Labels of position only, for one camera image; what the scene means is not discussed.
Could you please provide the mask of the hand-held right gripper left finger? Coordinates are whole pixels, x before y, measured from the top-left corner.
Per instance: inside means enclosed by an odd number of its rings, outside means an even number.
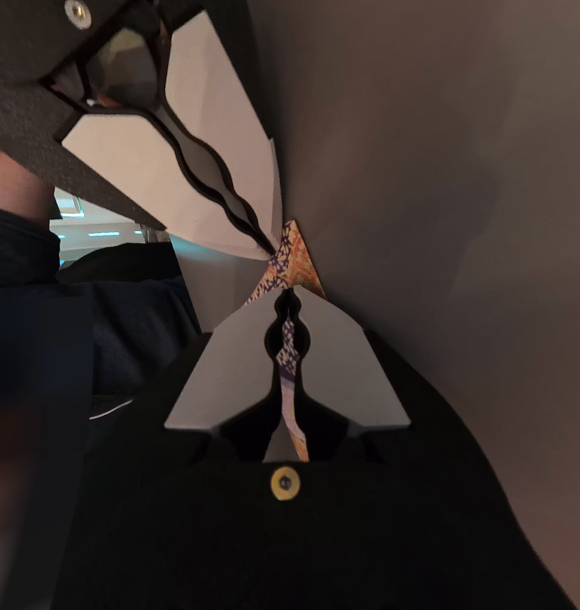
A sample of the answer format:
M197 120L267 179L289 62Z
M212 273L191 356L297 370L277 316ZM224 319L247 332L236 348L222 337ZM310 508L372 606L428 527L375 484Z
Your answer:
M215 328L164 423L166 430L217 432L270 394L284 343L284 293L274 288Z

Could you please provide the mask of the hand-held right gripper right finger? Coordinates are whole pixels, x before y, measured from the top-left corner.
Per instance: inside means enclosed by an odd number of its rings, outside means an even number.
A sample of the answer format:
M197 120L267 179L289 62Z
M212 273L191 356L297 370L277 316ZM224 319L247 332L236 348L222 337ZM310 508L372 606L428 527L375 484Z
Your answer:
M308 440L406 430L411 421L365 331L302 286L289 290L300 353L295 415Z

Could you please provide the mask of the person's dark blue clothing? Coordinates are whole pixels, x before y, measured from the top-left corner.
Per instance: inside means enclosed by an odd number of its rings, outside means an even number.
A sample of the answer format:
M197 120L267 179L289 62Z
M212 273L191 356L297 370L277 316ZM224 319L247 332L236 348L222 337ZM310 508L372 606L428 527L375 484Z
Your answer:
M60 284L94 300L94 397L103 434L202 330L170 242L125 243L64 264Z

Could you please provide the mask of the patterned origami paper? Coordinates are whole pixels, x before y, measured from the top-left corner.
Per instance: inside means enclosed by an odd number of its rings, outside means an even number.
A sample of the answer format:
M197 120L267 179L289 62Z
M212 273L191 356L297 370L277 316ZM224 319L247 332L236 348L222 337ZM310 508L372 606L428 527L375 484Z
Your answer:
M299 226L295 220L290 220L283 225L278 251L269 260L267 270L244 305L250 304L275 288L294 286L302 286L326 300ZM282 344L277 354L282 412L281 432L278 433L278 436L291 442L290 455L292 457L295 456L300 462L308 462L306 437L295 418L295 375L300 356L294 347L294 330L294 323L287 318L282 326Z

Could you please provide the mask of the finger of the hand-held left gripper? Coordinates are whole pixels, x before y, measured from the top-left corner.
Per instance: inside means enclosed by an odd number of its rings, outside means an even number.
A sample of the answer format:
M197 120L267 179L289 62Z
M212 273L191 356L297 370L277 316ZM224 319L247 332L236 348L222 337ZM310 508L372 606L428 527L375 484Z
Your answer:
M264 260L274 242L225 183L215 155L169 118L90 112L68 130L65 150L164 225L172 237Z
M274 254L283 206L273 137L263 125L248 10L165 10L169 53L159 114L199 185L187 184L174 235L226 254Z

